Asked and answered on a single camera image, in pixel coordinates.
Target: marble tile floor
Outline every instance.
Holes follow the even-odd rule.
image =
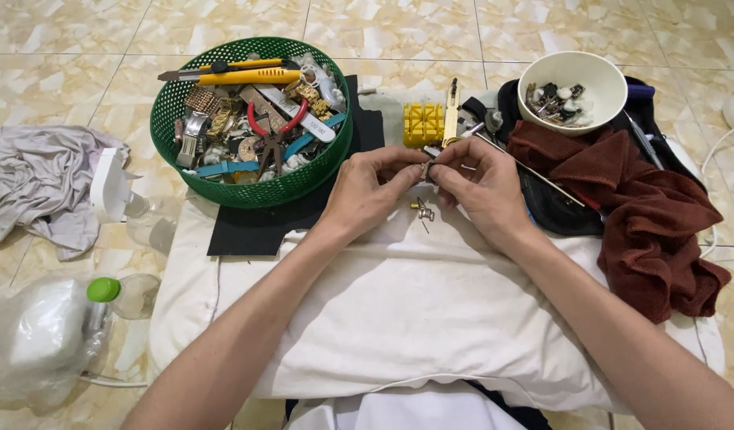
[[[734,93],[734,0],[0,0],[0,125],[90,125],[132,147],[129,170],[143,195],[183,196],[184,183],[149,138],[155,77],[241,37],[278,35],[323,49],[360,81],[394,89],[498,88],[544,54],[599,54],[657,88],[656,119],[701,165],[728,130],[721,107]],[[734,260],[734,136],[706,168],[725,221],[710,259]],[[702,233],[704,241],[709,234]],[[55,269],[124,276],[162,273],[165,259],[105,225],[94,249],[58,262],[44,239],[15,230],[0,243],[0,287],[20,288]],[[734,261],[724,262],[734,275]],[[718,300],[725,378],[734,386],[734,281]],[[104,374],[143,380],[145,322],[116,321]],[[0,405],[0,429],[114,429],[141,389],[79,383],[51,411]],[[255,401],[233,428],[277,429],[281,404]],[[549,412],[564,429],[609,429],[605,412]],[[616,428],[642,428],[615,416]]]

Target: round basket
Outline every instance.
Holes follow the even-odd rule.
[[[181,69],[195,69],[212,64],[216,60],[244,61],[248,54],[254,52],[260,54],[261,58],[289,58],[310,52],[317,63],[330,65],[330,69],[335,73],[336,82],[346,97],[346,121],[340,126],[335,140],[310,163],[271,181],[257,184],[220,184],[206,181],[184,173],[176,165],[179,145],[174,142],[174,121],[184,114],[184,98],[194,84],[178,81],[166,83],[154,100],[150,115],[150,134],[154,147],[162,158],[178,171],[183,181],[208,200],[244,209],[276,206],[313,191],[337,171],[348,152],[352,134],[351,102],[346,79],[330,57],[309,44],[283,37],[240,39],[203,52],[184,64]]]

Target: pliers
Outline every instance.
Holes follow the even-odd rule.
[[[260,178],[261,174],[263,174],[266,169],[266,161],[268,159],[269,152],[272,150],[274,151],[274,160],[277,165],[277,176],[282,176],[282,164],[284,163],[284,160],[282,160],[279,143],[286,137],[286,133],[295,128],[295,126],[304,118],[309,110],[309,101],[303,99],[301,101],[301,108],[295,114],[293,119],[283,125],[278,132],[275,132],[274,130],[264,130],[260,125],[258,125],[256,122],[255,108],[256,105],[253,102],[248,103],[248,123],[250,124],[250,128],[253,132],[263,138],[263,143],[260,145],[263,145],[264,152],[261,156],[261,161],[258,162],[258,177]]]

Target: black bag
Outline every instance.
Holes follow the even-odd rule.
[[[630,85],[646,85],[645,82],[634,77],[625,76],[625,79]],[[503,120],[502,127],[496,134],[497,140],[500,142],[507,142],[508,136],[515,128],[516,121],[523,119],[521,112],[518,110],[517,91],[518,80],[512,80],[503,85],[497,94],[497,106],[502,112]],[[646,134],[654,135],[650,143],[664,168],[691,178],[706,191],[704,185],[683,166],[675,153],[672,152],[667,143],[667,136],[662,135],[659,131],[659,127],[654,122],[653,99],[628,99],[625,103],[625,111],[629,113],[635,122],[638,122],[638,125]],[[611,127],[614,130],[627,130],[631,142],[638,145],[638,141],[632,133],[630,121],[624,112],[620,112],[611,120]],[[540,226],[562,236],[603,234],[603,222],[597,211],[587,206],[581,207],[572,202],[572,200],[524,169],[518,169],[518,175],[521,179],[521,191],[524,193],[526,207]]]

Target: black felt mat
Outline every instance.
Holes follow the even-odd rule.
[[[351,95],[353,139],[347,158],[355,152],[385,146],[383,115],[380,111],[359,106],[356,75],[346,76]],[[291,230],[310,229],[319,220],[336,174],[316,190],[276,207],[238,209],[221,206],[208,247],[209,256],[275,256],[285,234]]]

